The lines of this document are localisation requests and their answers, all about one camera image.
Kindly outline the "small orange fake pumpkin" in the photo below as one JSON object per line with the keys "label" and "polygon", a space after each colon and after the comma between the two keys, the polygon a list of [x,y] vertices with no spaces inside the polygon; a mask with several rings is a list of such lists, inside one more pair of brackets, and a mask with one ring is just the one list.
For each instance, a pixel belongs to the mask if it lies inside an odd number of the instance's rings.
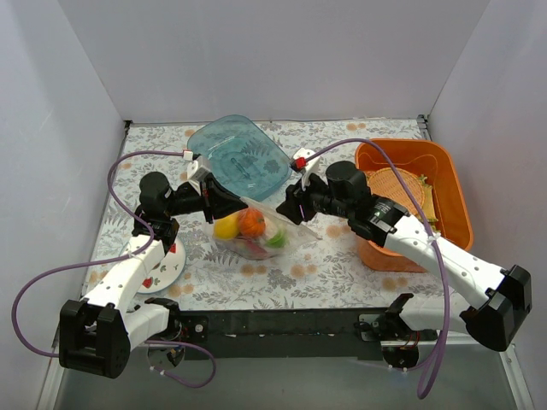
{"label": "small orange fake pumpkin", "polygon": [[266,230],[266,222],[261,211],[247,208],[238,212],[238,229],[244,237],[260,237]]}

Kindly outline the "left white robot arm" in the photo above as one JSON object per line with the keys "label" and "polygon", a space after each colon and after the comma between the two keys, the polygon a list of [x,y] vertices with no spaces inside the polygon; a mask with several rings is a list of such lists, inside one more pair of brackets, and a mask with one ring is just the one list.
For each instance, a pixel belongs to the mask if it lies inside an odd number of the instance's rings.
{"label": "left white robot arm", "polygon": [[163,173],[151,172],[139,188],[134,228],[121,260],[81,300],[69,300],[61,309],[59,362],[65,368],[117,378],[138,345],[178,338],[184,326],[176,302],[152,298],[131,312],[133,297],[174,245],[177,216],[202,213],[212,223],[247,207],[212,173],[196,185],[185,182],[173,189]]}

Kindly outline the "clear polka dot zip bag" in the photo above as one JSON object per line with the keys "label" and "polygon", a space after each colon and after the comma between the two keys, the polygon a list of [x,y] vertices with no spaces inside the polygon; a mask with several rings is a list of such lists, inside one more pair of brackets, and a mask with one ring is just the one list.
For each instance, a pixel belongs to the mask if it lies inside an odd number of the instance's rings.
{"label": "clear polka dot zip bag", "polygon": [[273,208],[242,197],[246,208],[214,220],[205,231],[212,241],[247,260],[289,255],[321,236],[304,225],[295,225]]}

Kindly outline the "yellow fake lemon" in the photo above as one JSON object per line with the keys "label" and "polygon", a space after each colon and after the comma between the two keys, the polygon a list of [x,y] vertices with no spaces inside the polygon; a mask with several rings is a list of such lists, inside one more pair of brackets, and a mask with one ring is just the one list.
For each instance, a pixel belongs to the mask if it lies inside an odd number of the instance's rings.
{"label": "yellow fake lemon", "polygon": [[239,234],[238,214],[230,214],[227,217],[218,219],[213,226],[213,236],[220,240],[232,240]]}

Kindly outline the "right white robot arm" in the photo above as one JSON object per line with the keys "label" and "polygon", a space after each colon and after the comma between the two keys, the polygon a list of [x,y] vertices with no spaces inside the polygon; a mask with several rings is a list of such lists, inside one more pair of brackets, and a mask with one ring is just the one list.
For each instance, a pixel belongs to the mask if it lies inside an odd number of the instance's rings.
{"label": "right white robot arm", "polygon": [[276,211],[297,225],[318,213],[344,218],[358,237],[447,279],[449,289],[441,301],[400,295],[378,317],[379,334],[403,340],[417,331],[453,331],[503,352],[531,311],[527,270],[517,265],[504,269],[429,234],[405,207],[371,193],[364,172],[349,161],[333,163],[323,179],[311,173],[289,185]]}

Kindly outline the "fake cauliflower with leaves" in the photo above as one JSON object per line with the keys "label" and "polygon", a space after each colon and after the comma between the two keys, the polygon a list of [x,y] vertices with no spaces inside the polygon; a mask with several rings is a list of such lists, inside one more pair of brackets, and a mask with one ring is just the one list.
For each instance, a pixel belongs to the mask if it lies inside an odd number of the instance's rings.
{"label": "fake cauliflower with leaves", "polygon": [[272,249],[282,249],[287,243],[285,230],[276,225],[268,225],[262,239],[265,246]]}

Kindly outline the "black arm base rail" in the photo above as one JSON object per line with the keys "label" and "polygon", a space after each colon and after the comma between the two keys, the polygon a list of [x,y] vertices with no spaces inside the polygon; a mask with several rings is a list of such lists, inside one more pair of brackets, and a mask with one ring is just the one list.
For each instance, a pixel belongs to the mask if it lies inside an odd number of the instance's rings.
{"label": "black arm base rail", "polygon": [[381,308],[171,312],[161,340],[196,344],[217,359],[349,357],[411,368],[433,331],[391,329]]}

